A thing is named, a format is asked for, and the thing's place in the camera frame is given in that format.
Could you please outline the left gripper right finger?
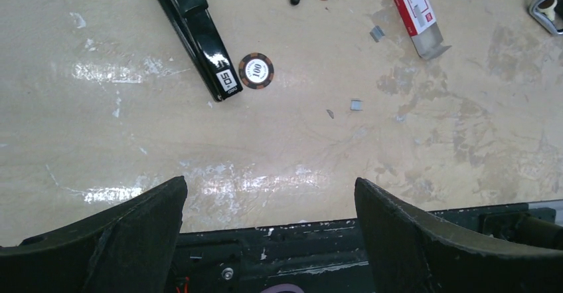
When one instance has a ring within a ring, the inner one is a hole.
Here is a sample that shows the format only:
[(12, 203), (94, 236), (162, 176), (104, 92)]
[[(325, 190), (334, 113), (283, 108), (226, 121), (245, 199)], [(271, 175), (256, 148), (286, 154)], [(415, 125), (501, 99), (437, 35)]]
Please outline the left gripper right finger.
[(562, 251), (460, 227), (355, 181), (355, 209), (377, 292), (561, 292)]

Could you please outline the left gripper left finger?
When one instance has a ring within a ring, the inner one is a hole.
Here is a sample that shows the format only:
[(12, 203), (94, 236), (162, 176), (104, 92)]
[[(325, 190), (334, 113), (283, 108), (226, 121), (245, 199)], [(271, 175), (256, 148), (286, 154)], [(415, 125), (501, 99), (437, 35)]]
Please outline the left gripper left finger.
[(2, 292), (163, 292), (187, 198), (174, 177), (119, 205), (1, 249)]

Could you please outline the black stapler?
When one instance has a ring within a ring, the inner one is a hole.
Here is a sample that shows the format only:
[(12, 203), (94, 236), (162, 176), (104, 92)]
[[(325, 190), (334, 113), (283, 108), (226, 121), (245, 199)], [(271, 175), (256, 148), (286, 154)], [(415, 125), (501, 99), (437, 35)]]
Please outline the black stapler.
[(208, 12), (207, 0), (158, 0), (212, 98), (243, 91), (236, 69)]

